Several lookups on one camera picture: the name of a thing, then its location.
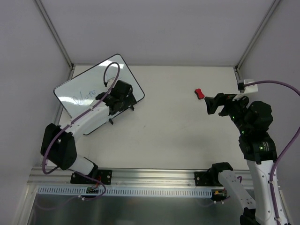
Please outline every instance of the handwriting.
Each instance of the handwriting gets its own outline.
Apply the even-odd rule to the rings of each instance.
[[[84,100],[93,97],[95,94],[96,94],[95,90],[90,90],[90,92],[85,97],[83,97],[84,95],[80,91],[79,99],[76,96],[73,96],[73,100],[76,102],[77,105],[81,105]]]

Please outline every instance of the gray floor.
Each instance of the gray floor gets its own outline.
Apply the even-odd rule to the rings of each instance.
[[[70,196],[38,195],[43,207],[52,207]],[[210,199],[104,196],[82,202],[74,199],[65,206],[43,211],[33,208],[28,225],[211,225],[240,224],[232,199],[211,205]]]

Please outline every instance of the perforated metal strip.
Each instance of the perforated metal strip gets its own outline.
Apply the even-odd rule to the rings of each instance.
[[[40,186],[39,194],[47,195],[97,195],[87,194],[88,187],[72,186]],[[151,197],[185,197],[185,198],[211,198],[210,189],[184,189],[184,188],[142,188],[142,187],[107,187],[107,196],[151,196]]]

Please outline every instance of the white table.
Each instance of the white table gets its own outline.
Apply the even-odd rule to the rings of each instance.
[[[74,76],[91,66],[76,66]],[[237,93],[231,67],[130,66],[145,98],[76,143],[77,153],[99,167],[208,169],[229,162],[248,169],[239,148],[239,132],[229,117],[208,115],[206,96]],[[60,122],[69,120],[63,111]]]

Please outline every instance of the red eraser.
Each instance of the red eraser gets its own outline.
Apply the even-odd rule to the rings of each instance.
[[[200,88],[195,90],[195,94],[197,95],[198,99],[204,99],[205,97]]]

